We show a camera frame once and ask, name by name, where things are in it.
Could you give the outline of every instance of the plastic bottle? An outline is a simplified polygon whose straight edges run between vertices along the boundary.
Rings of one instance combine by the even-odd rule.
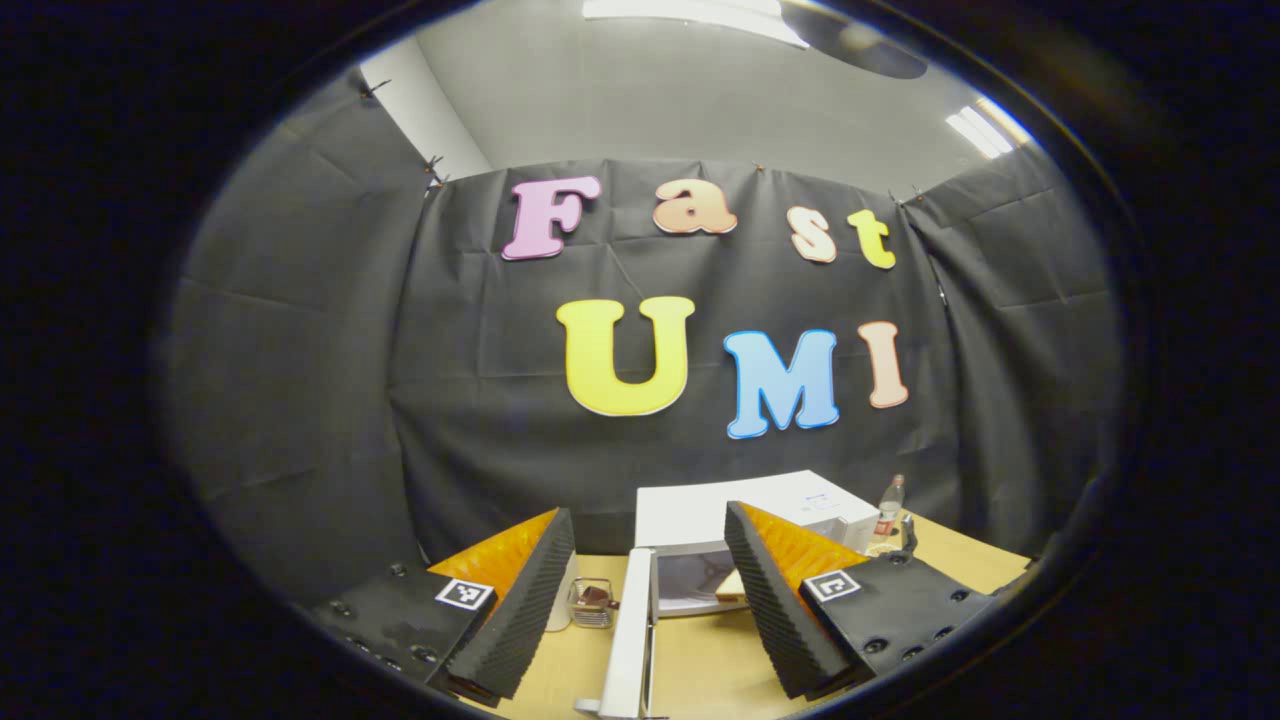
[[[893,529],[893,520],[897,519],[897,514],[902,510],[902,498],[906,496],[906,489],[902,487],[902,475],[893,475],[893,482],[890,483],[888,489],[884,491],[884,496],[881,497],[881,518],[876,523],[876,536],[884,537],[888,536],[890,530]]]

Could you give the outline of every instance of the ceiling light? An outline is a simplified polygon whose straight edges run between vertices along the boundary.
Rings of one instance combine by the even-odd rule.
[[[1027,131],[1023,129],[1023,126],[1018,124],[1018,120],[1010,118],[1009,113],[1001,110],[1000,105],[996,105],[995,102],[987,100],[986,97],[979,97],[978,101],[974,102],[974,105],[977,105],[979,110],[986,113],[987,117],[996,120],[996,124],[1004,128],[1004,131],[1009,133],[1009,137],[1014,138],[1015,145],[1025,145],[1027,142],[1030,141],[1032,136],[1027,135]]]
[[[731,27],[808,47],[785,22],[778,0],[584,0],[582,17],[663,18]]]
[[[974,147],[982,151],[982,154],[988,159],[1000,156],[1000,149],[983,137],[982,133],[978,132],[978,128],[973,127],[969,120],[964,119],[961,115],[948,117],[947,124],[955,128],[955,131],[960,135],[965,136],[965,140],[972,142]]]
[[[969,120],[969,124],[977,128],[978,132],[980,132],[982,136],[987,138],[987,142],[995,145],[996,150],[1000,150],[1002,154],[1009,152],[1014,149],[1014,146],[1009,145],[1009,141],[1005,140],[1005,136],[1000,135],[1000,132],[996,128],[991,127],[991,123],[988,123],[986,118],[974,111],[973,108],[965,108],[964,110],[960,110],[960,117]]]

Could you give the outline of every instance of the yellow letter u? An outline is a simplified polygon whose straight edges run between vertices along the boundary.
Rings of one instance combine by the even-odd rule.
[[[568,392],[582,407],[600,415],[650,415],[685,392],[689,351],[685,318],[694,314],[687,297],[650,297],[640,314],[653,320],[657,368],[643,383],[625,383],[613,372],[613,323],[622,318],[613,300],[577,300],[556,311],[564,325],[564,374]]]

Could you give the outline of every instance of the black curtain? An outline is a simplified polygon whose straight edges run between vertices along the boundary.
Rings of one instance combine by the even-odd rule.
[[[556,258],[498,255],[513,184],[595,176]],[[739,225],[671,236],[655,188],[704,178]],[[316,602],[415,541],[442,557],[552,506],[580,552],[625,552],[635,488],[812,469],[876,502],[893,473],[922,514],[1038,552],[1107,457],[1121,360],[1100,238],[1065,181],[1019,149],[900,205],[754,165],[582,160],[426,191],[421,158],[335,81],[244,160],[200,227],[164,332],[173,447],[274,588]],[[820,210],[838,256],[804,260],[786,211]],[[890,228],[891,270],[845,217]],[[618,375],[653,372],[643,299],[678,295],[689,383],[641,418],[595,415],[564,382],[563,302],[611,299]],[[892,322],[910,398],[868,402],[860,324]],[[783,360],[837,336],[840,420],[731,439],[737,331]]]

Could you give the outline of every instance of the wooden table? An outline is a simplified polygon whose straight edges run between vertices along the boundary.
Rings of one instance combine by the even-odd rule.
[[[991,593],[1027,568],[1027,557],[913,515],[919,539],[915,556],[978,592]],[[901,537],[890,538],[890,543],[900,547]],[[582,577],[609,578],[621,597],[626,557],[582,555],[577,561]],[[600,697],[612,638],[612,628],[572,624],[544,634],[515,700],[503,700],[497,714],[515,720],[579,717],[575,700]],[[672,720],[773,720],[817,702],[787,700],[749,610],[658,621],[654,715]]]

